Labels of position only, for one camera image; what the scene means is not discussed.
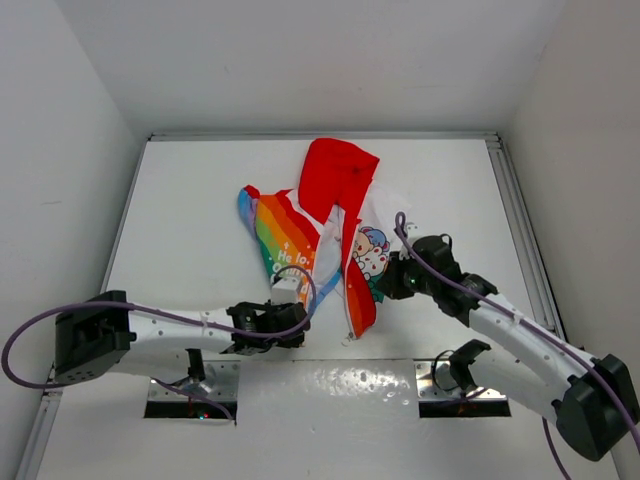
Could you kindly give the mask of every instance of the cartoon character print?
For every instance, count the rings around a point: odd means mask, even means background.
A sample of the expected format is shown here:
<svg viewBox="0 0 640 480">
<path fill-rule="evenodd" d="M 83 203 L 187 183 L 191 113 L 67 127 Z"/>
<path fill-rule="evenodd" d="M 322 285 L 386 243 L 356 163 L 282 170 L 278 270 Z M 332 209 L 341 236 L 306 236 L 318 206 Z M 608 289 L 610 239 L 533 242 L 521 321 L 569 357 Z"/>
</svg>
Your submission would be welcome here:
<svg viewBox="0 0 640 480">
<path fill-rule="evenodd" d="M 387 268 L 388 253 L 389 242 L 381 230 L 362 227 L 356 234 L 353 259 L 358 263 L 376 302 L 382 302 L 384 297 L 375 285 Z"/>
</svg>

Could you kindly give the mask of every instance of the white table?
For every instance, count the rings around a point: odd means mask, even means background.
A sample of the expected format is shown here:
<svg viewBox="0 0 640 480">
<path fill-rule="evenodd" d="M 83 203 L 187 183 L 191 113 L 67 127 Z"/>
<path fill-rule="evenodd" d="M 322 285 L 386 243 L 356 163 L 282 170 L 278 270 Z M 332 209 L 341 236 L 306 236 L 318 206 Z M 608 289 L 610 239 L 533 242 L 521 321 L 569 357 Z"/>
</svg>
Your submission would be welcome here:
<svg viewBox="0 0 640 480">
<path fill-rule="evenodd" d="M 411 221 L 450 234 L 464 270 L 533 313 L 484 140 L 352 140 L 381 158 L 375 178 L 406 195 Z M 266 276 L 236 196 L 246 184 L 265 193 L 295 187 L 308 145 L 149 142 L 105 287 L 173 310 L 266 300 Z M 237 427 L 143 419 L 143 377 L 108 374 L 69 388 L 38 478 L 560 478 L 539 417 L 514 402 L 512 418 L 418 418 L 411 360 L 482 338 L 430 299 L 385 300 L 360 340 L 345 342 L 348 331 L 342 298 L 332 293 L 304 348 L 245 360 Z M 617 478 L 610 456 L 593 464 L 555 438 L 575 479 Z"/>
</svg>

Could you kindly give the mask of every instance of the white wall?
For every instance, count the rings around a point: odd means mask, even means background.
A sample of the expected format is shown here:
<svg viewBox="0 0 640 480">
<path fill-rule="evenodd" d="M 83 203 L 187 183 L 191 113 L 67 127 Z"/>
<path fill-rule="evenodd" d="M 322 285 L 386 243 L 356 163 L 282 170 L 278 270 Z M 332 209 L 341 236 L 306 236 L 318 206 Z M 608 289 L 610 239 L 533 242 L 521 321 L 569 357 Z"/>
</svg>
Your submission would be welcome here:
<svg viewBox="0 0 640 480">
<path fill-rule="evenodd" d="M 132 127 L 496 129 L 564 0 L 56 0 Z"/>
<path fill-rule="evenodd" d="M 53 0 L 0 0 L 0 342 L 100 286 L 140 144 Z M 53 325 L 11 361 L 43 381 Z M 40 393 L 0 374 L 0 479 L 13 478 Z"/>
<path fill-rule="evenodd" d="M 569 336 L 640 394 L 639 21 L 637 0 L 570 1 L 507 138 Z M 629 438 L 615 458 L 640 476 Z"/>
</svg>

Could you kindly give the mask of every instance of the gray wall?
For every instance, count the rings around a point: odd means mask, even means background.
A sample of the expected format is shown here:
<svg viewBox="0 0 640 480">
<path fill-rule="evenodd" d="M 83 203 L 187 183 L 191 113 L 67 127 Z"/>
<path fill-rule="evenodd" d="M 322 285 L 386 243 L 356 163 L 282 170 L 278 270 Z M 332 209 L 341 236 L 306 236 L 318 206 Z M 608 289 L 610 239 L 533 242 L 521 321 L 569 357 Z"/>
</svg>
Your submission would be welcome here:
<svg viewBox="0 0 640 480">
<path fill-rule="evenodd" d="M 640 2 L 573 0 L 508 143 L 571 340 L 640 392 Z M 640 476 L 627 437 L 615 454 Z"/>
<path fill-rule="evenodd" d="M 136 132 L 496 129 L 564 0 L 56 0 Z"/>
<path fill-rule="evenodd" d="M 0 343 L 100 285 L 139 144 L 53 0 L 0 0 Z M 43 381 L 52 322 L 17 344 Z M 0 374 L 0 479 L 13 478 L 40 392 Z"/>
</svg>

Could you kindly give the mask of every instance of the cartoon face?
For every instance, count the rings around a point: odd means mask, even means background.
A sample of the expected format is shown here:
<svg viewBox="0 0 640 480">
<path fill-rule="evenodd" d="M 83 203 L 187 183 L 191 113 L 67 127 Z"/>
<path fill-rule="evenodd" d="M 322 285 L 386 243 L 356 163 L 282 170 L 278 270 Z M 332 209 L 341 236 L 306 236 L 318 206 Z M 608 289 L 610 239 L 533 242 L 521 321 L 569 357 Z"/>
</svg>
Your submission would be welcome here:
<svg viewBox="0 0 640 480">
<path fill-rule="evenodd" d="M 353 245 L 353 258 L 362 257 L 373 250 L 373 244 L 364 233 L 356 234 L 356 242 Z"/>
<path fill-rule="evenodd" d="M 374 247 L 369 253 L 358 258 L 358 266 L 364 278 L 369 280 L 372 277 L 384 273 L 387 268 L 388 256 L 382 247 Z"/>
</svg>

